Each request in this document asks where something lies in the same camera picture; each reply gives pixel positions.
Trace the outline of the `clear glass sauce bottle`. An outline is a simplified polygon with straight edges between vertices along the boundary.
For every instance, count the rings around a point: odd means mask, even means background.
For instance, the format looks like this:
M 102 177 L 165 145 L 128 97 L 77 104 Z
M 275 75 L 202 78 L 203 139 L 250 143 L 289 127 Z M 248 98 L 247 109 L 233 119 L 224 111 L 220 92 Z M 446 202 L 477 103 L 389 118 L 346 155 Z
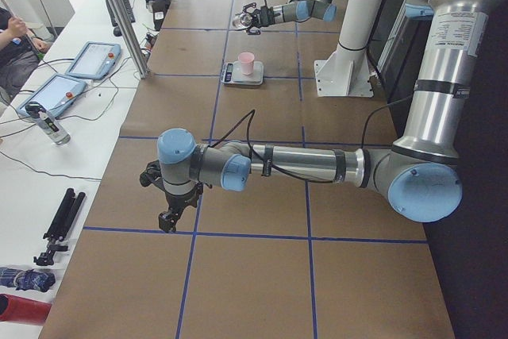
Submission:
M 252 27 L 252 15 L 247 12 L 237 13 L 232 20 L 235 30 L 249 30 Z

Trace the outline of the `pink cup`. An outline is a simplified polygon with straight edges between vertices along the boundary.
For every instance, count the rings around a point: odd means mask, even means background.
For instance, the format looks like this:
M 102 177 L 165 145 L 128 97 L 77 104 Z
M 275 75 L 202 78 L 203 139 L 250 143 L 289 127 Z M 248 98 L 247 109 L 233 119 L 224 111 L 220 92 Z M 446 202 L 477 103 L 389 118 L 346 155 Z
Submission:
M 237 57 L 243 75 L 251 75 L 254 72 L 255 55 L 251 52 L 242 52 Z

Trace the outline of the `silver kitchen scale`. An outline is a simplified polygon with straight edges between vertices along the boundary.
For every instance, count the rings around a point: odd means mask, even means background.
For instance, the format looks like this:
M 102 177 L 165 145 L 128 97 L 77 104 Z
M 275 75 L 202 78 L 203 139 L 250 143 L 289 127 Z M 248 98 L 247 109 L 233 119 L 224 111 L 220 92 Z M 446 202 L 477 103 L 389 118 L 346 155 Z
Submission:
M 246 75 L 241 70 L 238 61 L 228 62 L 223 65 L 221 82 L 225 85 L 259 86 L 264 78 L 264 65 L 261 61 L 255 61 L 253 73 Z

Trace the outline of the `black folded tripod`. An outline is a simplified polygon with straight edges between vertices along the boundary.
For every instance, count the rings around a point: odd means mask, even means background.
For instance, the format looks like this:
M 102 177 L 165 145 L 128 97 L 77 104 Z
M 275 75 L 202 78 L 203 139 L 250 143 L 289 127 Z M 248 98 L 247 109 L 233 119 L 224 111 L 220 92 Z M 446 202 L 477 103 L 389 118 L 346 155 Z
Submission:
M 66 240 L 67 234 L 85 197 L 86 194 L 84 192 L 76 194 L 73 188 L 66 190 L 51 225 L 43 235 L 44 239 L 48 239 L 46 251 L 42 252 L 38 257 L 33 257 L 33 262 L 36 265 L 53 265 L 55 253 L 66 252 L 68 250 L 68 245 L 62 245 L 62 242 Z

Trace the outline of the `brown paper table cover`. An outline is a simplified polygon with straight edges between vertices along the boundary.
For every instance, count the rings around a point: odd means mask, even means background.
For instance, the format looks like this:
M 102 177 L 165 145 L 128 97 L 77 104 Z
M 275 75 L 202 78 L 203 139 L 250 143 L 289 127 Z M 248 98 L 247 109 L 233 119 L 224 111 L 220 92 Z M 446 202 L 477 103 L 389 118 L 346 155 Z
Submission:
M 383 93 L 321 98 L 313 63 L 339 21 L 258 37 L 230 29 L 248 2 L 173 0 L 58 290 L 43 338 L 450 338 L 422 226 L 351 184 L 253 174 L 244 191 L 204 190 L 175 233 L 164 194 L 139 174 L 156 138 L 188 129 L 214 141 L 255 110 L 256 143 L 353 150 L 395 139 Z M 251 52 L 259 86 L 225 85 Z

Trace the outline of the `black keyboard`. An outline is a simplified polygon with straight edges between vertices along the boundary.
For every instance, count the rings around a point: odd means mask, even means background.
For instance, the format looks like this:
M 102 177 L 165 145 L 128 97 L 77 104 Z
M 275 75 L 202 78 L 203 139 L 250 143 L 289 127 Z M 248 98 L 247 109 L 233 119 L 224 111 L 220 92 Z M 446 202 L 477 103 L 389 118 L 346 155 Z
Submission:
M 130 1 L 129 0 L 122 0 L 122 3 L 125 7 L 125 10 L 129 16 L 129 20 L 134 23 L 136 20 L 135 20 L 135 17 L 134 17 L 134 13 L 133 13 L 133 10 L 132 10 L 132 7 L 131 7 L 131 4 L 130 4 Z M 114 16 L 114 13 L 110 7 L 109 4 L 106 4 L 106 8 L 108 10 L 108 13 L 109 13 L 109 16 L 110 16 L 110 21 L 111 21 L 111 24 L 113 27 L 116 27 L 117 26 L 117 22 L 116 22 L 116 18 Z

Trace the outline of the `blue folded umbrella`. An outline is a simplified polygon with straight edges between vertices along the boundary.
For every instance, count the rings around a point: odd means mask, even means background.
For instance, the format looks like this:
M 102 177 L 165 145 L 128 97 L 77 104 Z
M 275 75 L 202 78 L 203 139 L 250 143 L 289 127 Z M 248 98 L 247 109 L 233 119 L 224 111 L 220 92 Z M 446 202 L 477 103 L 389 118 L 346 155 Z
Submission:
M 52 273 L 1 267 L 1 285 L 22 291 L 46 292 L 56 282 Z

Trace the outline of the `lower teach pendant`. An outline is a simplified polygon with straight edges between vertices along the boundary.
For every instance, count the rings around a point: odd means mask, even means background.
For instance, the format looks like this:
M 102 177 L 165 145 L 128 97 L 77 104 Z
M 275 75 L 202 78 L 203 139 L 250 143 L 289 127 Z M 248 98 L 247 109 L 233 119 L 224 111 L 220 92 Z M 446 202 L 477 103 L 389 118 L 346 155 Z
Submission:
M 59 117 L 83 93 L 87 83 L 71 76 L 54 74 L 30 97 L 20 104 L 16 111 L 28 117 L 25 107 L 29 102 L 38 102 L 54 117 Z

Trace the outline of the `teach pendant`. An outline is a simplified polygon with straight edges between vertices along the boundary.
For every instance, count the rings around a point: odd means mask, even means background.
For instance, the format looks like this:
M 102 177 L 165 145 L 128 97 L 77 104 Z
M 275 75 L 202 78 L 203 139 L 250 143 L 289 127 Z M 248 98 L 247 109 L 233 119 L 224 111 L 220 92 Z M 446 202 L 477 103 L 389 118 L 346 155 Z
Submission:
M 20 104 L 16 111 L 28 117 L 25 107 L 29 102 L 38 102 L 54 117 L 59 117 L 83 93 L 87 83 L 71 76 L 54 74 L 30 97 Z
M 65 74 L 78 79 L 103 79 L 111 72 L 120 57 L 119 44 L 88 41 Z

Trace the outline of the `clear water bottle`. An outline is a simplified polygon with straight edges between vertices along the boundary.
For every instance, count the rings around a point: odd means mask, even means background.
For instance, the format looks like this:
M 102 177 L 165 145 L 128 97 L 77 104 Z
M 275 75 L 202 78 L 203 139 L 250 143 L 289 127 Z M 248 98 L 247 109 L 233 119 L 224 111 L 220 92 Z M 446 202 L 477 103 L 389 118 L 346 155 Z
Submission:
M 61 145 L 70 141 L 67 130 L 39 102 L 28 102 L 25 111 L 53 143 Z

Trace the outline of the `upper teach pendant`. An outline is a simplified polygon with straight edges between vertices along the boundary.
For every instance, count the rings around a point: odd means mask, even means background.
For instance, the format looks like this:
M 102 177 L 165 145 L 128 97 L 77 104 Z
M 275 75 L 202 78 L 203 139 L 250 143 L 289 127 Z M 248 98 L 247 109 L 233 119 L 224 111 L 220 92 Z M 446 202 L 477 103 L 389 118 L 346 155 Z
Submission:
M 88 41 L 65 74 L 78 79 L 103 79 L 111 72 L 120 57 L 119 44 Z

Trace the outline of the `red cylinder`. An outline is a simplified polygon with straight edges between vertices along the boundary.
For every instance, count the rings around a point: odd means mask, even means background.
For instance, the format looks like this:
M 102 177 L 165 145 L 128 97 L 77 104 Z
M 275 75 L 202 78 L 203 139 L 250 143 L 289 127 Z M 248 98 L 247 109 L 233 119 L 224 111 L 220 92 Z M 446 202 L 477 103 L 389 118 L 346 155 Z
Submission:
M 42 326 L 52 308 L 48 302 L 1 294 L 1 321 Z

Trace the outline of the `seated person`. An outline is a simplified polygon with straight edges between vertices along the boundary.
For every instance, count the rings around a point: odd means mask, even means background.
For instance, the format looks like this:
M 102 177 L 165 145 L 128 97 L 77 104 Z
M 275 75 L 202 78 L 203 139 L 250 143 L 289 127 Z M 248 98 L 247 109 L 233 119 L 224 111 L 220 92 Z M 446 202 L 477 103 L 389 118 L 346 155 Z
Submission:
M 46 53 L 51 44 L 32 33 L 21 18 L 1 8 L 1 88 L 10 99 L 19 93 L 40 62 L 33 47 Z

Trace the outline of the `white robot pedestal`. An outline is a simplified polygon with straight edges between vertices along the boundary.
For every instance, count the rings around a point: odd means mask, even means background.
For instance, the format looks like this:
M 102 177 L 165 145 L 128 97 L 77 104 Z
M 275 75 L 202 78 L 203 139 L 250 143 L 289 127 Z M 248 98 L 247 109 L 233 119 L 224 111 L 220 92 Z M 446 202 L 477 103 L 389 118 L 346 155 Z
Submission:
M 374 95 L 367 47 L 382 0 L 348 0 L 336 50 L 327 60 L 314 62 L 320 97 Z

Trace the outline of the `aluminium frame post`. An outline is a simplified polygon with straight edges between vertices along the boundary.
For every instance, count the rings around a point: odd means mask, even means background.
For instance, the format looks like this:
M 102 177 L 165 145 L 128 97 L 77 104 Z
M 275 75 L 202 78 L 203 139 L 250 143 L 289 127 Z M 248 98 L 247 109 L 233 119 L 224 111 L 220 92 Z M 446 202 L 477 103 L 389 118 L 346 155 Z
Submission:
M 149 69 L 144 54 L 138 44 L 138 40 L 126 7 L 122 0 L 106 0 L 107 4 L 113 11 L 115 19 L 120 27 L 121 36 L 129 50 L 129 53 L 133 59 L 133 62 L 137 68 L 137 71 L 142 79 L 148 76 Z

